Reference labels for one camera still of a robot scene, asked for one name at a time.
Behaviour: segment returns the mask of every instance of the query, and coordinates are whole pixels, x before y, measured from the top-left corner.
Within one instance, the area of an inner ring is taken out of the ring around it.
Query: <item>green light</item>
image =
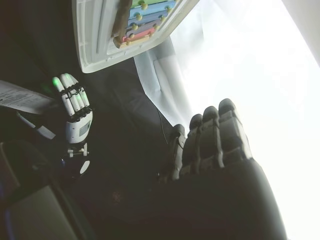
[[[55,87],[57,87],[59,85],[59,78],[57,78],[56,76],[54,78],[52,78],[52,83]]]

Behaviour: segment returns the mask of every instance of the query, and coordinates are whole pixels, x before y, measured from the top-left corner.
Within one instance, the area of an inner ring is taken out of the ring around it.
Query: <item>back of robotic hand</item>
[[[187,138],[182,125],[170,135],[168,165],[142,220],[148,229],[199,239],[287,239],[234,103],[224,99],[218,110],[208,107],[189,127]]]
[[[83,86],[70,74],[64,73],[52,79],[67,113],[65,123],[66,152],[61,159],[67,178],[81,176],[89,167],[88,136],[93,111]]]

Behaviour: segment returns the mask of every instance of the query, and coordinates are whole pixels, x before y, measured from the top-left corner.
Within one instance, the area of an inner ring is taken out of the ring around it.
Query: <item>wire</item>
[[[164,131],[164,125],[162,123],[162,117],[160,115],[160,111],[159,109],[156,107],[156,110],[158,111],[158,115],[159,115],[159,118],[160,118],[160,122],[161,122],[161,130],[162,130],[162,134],[164,136],[164,140],[165,140],[165,143],[168,144],[168,141],[167,141],[167,138],[166,138],[166,135],[165,135],[165,131]]]

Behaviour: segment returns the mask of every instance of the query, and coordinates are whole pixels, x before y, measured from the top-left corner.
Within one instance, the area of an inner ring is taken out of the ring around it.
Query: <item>yellow knob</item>
[[[135,16],[135,18],[136,18],[138,21],[141,21],[141,20],[142,20],[142,15],[138,14],[137,16]]]
[[[146,3],[140,3],[140,5],[142,10],[146,10],[148,8],[148,4]]]
[[[138,25],[137,24],[133,24],[132,25],[132,30],[137,30],[138,29]]]

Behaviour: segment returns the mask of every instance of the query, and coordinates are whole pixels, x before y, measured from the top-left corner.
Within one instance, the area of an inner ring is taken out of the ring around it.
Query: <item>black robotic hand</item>
[[[144,219],[150,229],[197,239],[287,239],[269,182],[230,99],[218,110],[210,106],[203,116],[193,116],[187,138],[176,125],[169,144],[169,164],[152,193],[152,214]]]

